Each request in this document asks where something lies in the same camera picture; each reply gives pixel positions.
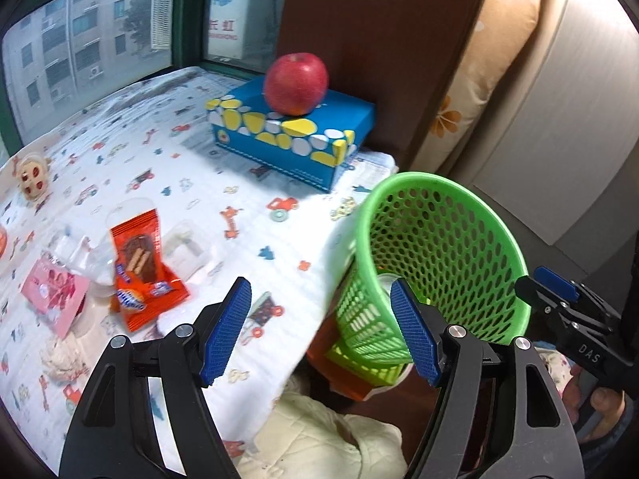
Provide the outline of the person's right hand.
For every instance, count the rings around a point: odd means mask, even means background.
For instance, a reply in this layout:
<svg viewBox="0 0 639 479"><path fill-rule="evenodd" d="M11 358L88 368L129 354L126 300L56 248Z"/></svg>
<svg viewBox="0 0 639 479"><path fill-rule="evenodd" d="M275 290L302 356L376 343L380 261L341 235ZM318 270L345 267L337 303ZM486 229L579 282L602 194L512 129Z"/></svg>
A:
<svg viewBox="0 0 639 479"><path fill-rule="evenodd" d="M583 403L581 389L579 389L578 384L581 367L573 366L571 375L569 383L564 387L562 401L566 411L568 411L571 422L576 424L579 418L579 406ZM589 433L583 433L577 437L579 443L595 441L610 433L625 411L626 394L607 387L599 387L592 392L590 404L592 409L601 415L601 420Z"/></svg>

